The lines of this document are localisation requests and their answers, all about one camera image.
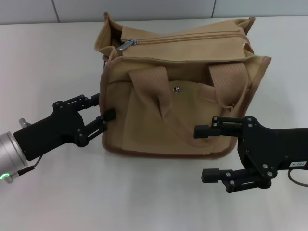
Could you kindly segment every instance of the metal cylinder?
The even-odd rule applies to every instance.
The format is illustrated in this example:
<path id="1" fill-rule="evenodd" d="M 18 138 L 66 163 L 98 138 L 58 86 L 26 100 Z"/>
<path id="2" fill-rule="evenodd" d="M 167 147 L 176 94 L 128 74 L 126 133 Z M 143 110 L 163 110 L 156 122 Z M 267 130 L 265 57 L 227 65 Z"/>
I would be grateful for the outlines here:
<path id="1" fill-rule="evenodd" d="M 6 180 L 11 183 L 25 166 L 27 160 L 14 136 L 10 132 L 0 135 L 0 179 L 11 178 Z"/>

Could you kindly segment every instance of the tan canvas bag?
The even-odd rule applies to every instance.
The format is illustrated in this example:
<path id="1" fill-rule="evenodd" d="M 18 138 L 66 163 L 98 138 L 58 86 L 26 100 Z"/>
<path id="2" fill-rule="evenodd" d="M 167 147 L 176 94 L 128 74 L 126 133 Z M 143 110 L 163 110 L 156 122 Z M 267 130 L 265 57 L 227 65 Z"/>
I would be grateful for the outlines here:
<path id="1" fill-rule="evenodd" d="M 231 137 L 194 139 L 213 116 L 243 117 L 270 63 L 246 37 L 255 18 L 171 34 L 125 27 L 104 14 L 95 50 L 106 61 L 100 110 L 116 109 L 105 149 L 122 154 L 221 157 Z"/>

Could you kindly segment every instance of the zipper pull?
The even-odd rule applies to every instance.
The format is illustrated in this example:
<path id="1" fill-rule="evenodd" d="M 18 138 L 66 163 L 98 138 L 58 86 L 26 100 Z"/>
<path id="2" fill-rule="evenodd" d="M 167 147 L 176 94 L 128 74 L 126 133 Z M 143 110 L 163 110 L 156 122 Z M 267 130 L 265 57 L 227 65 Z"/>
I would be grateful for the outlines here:
<path id="1" fill-rule="evenodd" d="M 129 39 L 127 40 L 125 43 L 123 43 L 121 46 L 119 46 L 117 49 L 119 51 L 123 51 L 125 50 L 126 48 L 130 47 L 130 46 L 135 46 L 138 44 L 138 40 L 136 39 Z"/>

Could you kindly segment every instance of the white table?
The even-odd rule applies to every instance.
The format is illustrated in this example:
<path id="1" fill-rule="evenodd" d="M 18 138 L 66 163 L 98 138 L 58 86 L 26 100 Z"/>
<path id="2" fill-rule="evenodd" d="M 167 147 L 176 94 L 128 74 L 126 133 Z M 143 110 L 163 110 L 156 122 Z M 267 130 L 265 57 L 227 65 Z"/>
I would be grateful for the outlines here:
<path id="1" fill-rule="evenodd" d="M 122 22 L 171 32 L 223 19 Z M 257 18 L 248 34 L 272 62 L 249 106 L 270 128 L 308 127 L 308 17 Z M 52 112 L 52 103 L 99 92 L 93 50 L 103 23 L 0 25 L 0 134 Z M 91 108 L 86 123 L 99 113 Z M 267 190 L 228 194 L 203 184 L 203 168 L 243 168 L 237 151 L 218 160 L 130 158 L 107 153 L 101 137 L 63 145 L 11 185 L 0 182 L 2 231 L 304 231 L 308 189 L 280 171 Z M 308 173 L 294 171 L 308 182 Z"/>

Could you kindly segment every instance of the green led light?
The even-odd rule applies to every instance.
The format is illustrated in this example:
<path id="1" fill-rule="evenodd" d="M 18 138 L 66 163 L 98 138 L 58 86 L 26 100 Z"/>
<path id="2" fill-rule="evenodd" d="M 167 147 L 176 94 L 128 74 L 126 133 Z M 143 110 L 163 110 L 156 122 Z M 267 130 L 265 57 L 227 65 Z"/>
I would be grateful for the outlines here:
<path id="1" fill-rule="evenodd" d="M 4 173 L 2 174 L 2 176 L 0 176 L 0 180 L 3 180 L 4 178 L 9 177 L 9 176 L 10 176 L 9 173 Z"/>

